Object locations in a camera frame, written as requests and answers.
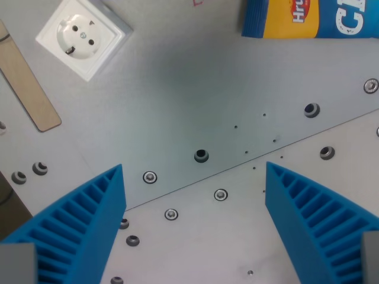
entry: red logo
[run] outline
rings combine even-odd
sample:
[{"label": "red logo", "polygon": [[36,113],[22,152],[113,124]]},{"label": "red logo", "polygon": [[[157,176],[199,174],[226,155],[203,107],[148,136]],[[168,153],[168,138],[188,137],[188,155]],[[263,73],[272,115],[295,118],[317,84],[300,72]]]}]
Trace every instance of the red logo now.
[{"label": "red logo", "polygon": [[292,22],[304,22],[308,16],[310,0],[292,0]]}]

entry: snack package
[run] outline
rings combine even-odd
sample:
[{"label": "snack package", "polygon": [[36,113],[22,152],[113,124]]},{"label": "snack package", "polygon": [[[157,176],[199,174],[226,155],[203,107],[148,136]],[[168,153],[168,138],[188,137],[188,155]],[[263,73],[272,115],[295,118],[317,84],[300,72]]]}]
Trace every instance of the snack package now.
[{"label": "snack package", "polygon": [[248,0],[242,35],[256,38],[379,37],[379,0]]}]

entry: small hole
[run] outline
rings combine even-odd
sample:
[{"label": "small hole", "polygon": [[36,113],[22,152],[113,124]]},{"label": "small hole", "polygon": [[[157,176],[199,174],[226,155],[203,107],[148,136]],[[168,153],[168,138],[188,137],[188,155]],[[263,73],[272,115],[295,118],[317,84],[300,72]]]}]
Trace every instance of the small hole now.
[{"label": "small hole", "polygon": [[322,148],[321,151],[320,151],[320,153],[321,153],[322,155],[326,155],[328,152],[329,152],[329,148],[328,148],[328,147],[324,147],[324,148]]},{"label": "small hole", "polygon": [[46,170],[47,166],[41,162],[38,163],[38,167],[40,167],[41,170]]},{"label": "small hole", "polygon": [[314,105],[308,104],[304,110],[305,110],[305,112],[310,113],[310,112],[314,111]]},{"label": "small hole", "polygon": [[205,150],[199,150],[196,152],[196,155],[200,158],[204,157],[205,156]]},{"label": "small hole", "polygon": [[198,163],[205,163],[209,159],[209,154],[205,150],[197,150],[194,158]]}]

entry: yellow label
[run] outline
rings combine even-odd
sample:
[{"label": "yellow label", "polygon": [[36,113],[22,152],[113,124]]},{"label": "yellow label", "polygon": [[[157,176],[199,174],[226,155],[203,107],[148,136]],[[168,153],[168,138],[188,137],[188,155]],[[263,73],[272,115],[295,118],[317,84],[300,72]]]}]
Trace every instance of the yellow label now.
[{"label": "yellow label", "polygon": [[319,0],[269,0],[264,38],[315,38]]}]

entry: electrical outlet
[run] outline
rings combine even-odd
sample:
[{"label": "electrical outlet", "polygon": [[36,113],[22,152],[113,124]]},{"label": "electrical outlet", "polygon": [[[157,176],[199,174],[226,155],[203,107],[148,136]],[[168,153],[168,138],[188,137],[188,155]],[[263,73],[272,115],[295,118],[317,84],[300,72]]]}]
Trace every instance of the electrical outlet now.
[{"label": "electrical outlet", "polygon": [[100,0],[63,0],[36,40],[89,81],[132,32]]}]

